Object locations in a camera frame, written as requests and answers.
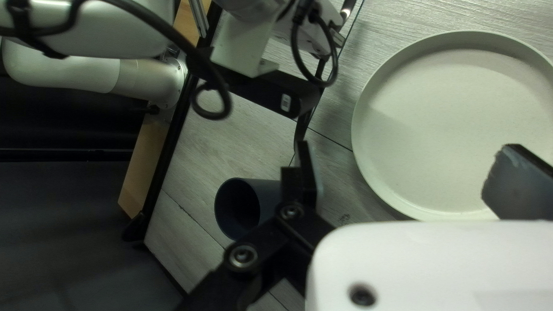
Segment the white plate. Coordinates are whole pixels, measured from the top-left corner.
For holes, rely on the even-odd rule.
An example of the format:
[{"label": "white plate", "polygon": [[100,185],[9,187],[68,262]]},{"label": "white plate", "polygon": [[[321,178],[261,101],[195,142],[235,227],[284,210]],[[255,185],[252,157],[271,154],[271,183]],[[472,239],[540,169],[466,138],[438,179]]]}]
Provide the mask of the white plate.
[{"label": "white plate", "polygon": [[434,35],[373,74],[351,131],[361,173],[393,208],[424,221],[497,219],[480,192],[502,145],[553,162],[553,66],[505,35]]}]

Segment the screw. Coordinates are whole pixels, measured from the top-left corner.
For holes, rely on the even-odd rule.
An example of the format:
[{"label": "screw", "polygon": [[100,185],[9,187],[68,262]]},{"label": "screw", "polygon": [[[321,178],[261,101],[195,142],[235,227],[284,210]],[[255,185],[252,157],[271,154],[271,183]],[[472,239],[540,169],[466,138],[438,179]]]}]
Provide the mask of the screw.
[{"label": "screw", "polygon": [[297,205],[287,205],[280,210],[280,216],[289,220],[299,218],[303,215],[303,209]]},{"label": "screw", "polygon": [[229,260],[237,268],[247,268],[257,260],[257,251],[249,245],[240,245],[231,251]]},{"label": "screw", "polygon": [[366,289],[362,287],[355,288],[351,293],[351,301],[354,304],[369,306],[376,302],[374,296]]}]

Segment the gray fabric surface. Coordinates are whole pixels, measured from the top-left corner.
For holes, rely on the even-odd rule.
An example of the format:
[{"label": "gray fabric surface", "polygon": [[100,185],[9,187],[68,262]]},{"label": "gray fabric surface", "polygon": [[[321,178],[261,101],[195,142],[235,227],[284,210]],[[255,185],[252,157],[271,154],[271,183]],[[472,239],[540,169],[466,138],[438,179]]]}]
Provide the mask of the gray fabric surface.
[{"label": "gray fabric surface", "polygon": [[172,310],[181,295],[121,240],[127,162],[0,163],[0,310]]}]

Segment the table surface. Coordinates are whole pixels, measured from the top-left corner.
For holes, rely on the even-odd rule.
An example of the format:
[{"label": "table surface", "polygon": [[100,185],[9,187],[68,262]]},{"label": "table surface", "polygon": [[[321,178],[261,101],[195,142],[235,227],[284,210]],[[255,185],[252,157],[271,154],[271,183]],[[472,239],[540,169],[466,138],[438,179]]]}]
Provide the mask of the table surface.
[{"label": "table surface", "polygon": [[[306,135],[325,187],[317,210],[331,224],[394,219],[353,158],[353,108],[370,75],[395,52],[426,36],[459,29],[511,35],[553,56],[553,4],[546,0],[367,0],[340,56],[338,80],[325,91]],[[270,42],[266,58],[300,76],[289,47]],[[217,103],[211,96],[202,102]],[[187,291],[221,262],[231,243],[213,214],[219,186],[232,177],[279,179],[280,167],[294,155],[293,120],[233,99],[234,111],[224,121],[188,115],[145,239]],[[303,301],[283,281],[253,309],[299,311]]]}]

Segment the sticker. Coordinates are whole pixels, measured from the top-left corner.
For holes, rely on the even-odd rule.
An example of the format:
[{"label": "sticker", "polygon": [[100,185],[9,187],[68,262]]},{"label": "sticker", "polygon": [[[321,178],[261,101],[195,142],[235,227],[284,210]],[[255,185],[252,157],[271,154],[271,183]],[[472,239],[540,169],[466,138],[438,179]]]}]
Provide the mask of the sticker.
[{"label": "sticker", "polygon": [[280,109],[290,112],[290,106],[292,104],[292,97],[282,94],[282,100],[280,100]]}]

